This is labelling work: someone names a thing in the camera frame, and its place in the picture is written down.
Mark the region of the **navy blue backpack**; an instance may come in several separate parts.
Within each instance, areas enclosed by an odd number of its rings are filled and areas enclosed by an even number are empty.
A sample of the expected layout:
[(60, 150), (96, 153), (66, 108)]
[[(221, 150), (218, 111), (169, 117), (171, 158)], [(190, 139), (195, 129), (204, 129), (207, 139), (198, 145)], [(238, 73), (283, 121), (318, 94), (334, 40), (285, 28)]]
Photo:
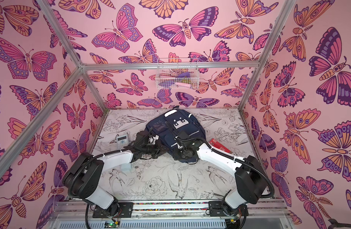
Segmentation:
[(172, 157), (177, 142), (192, 140), (195, 146), (199, 146), (206, 140), (206, 132), (197, 118), (178, 107), (151, 120), (146, 125), (146, 130), (159, 136), (159, 140), (168, 147), (168, 154)]

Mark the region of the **grey scientific calculator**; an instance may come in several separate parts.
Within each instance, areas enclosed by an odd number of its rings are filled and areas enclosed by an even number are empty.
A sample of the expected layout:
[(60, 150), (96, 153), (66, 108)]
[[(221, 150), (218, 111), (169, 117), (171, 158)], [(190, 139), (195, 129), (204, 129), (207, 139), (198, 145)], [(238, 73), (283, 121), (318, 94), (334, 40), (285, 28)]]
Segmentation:
[(127, 146), (129, 144), (128, 135), (127, 134), (117, 135), (116, 136), (116, 143), (117, 143), (118, 147), (120, 147), (120, 148)]

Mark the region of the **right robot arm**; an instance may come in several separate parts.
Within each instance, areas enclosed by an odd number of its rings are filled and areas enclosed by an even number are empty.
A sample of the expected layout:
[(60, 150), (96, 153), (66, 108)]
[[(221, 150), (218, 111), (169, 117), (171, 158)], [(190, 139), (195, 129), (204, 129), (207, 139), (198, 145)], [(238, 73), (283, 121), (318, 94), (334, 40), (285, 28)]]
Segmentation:
[(227, 216), (241, 213), (247, 204), (257, 204), (261, 198), (274, 197), (275, 188), (255, 157), (226, 153), (201, 137), (190, 138), (185, 132), (174, 139), (180, 146), (181, 155), (207, 161), (234, 176), (235, 189), (228, 191), (220, 202), (220, 208)]

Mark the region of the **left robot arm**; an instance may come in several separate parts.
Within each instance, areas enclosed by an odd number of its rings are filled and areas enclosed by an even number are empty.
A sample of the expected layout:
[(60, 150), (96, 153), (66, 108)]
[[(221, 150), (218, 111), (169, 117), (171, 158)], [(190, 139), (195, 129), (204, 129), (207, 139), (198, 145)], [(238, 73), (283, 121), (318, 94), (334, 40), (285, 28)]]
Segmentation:
[(68, 188), (68, 196), (78, 198), (90, 206), (96, 206), (104, 216), (113, 217), (119, 213), (119, 201), (113, 192), (102, 184), (104, 179), (114, 175), (122, 165), (137, 160), (157, 159), (169, 151), (168, 145), (158, 135), (148, 131), (137, 133), (136, 139), (122, 149), (92, 155), (83, 153), (66, 172), (62, 184)]

